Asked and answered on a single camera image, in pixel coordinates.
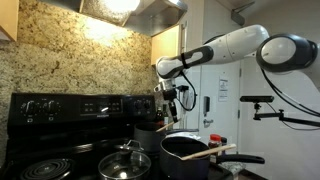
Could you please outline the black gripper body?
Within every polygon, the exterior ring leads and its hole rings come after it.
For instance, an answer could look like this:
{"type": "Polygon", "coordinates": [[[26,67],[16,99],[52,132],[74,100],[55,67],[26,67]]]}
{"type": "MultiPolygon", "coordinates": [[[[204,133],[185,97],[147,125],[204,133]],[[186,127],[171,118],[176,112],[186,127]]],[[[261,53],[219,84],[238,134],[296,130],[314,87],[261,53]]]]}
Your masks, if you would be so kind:
{"type": "Polygon", "coordinates": [[[177,98],[176,85],[172,79],[160,79],[158,85],[154,87],[154,91],[161,93],[168,104],[177,98]]]}

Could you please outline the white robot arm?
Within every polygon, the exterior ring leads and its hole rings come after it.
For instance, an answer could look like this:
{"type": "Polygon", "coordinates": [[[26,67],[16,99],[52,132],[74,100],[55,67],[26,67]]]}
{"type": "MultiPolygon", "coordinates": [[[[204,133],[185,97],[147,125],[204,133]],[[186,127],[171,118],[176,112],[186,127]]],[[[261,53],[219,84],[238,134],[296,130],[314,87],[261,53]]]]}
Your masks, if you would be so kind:
{"type": "Polygon", "coordinates": [[[169,101],[171,116],[177,122],[174,102],[177,97],[176,77],[193,66],[227,64],[249,57],[254,57],[262,70],[271,73],[300,71],[316,88],[320,86],[320,49],[317,43],[288,33],[270,36],[263,26],[251,25],[218,36],[181,55],[160,57],[156,61],[159,84],[154,91],[161,92],[169,101]]]}

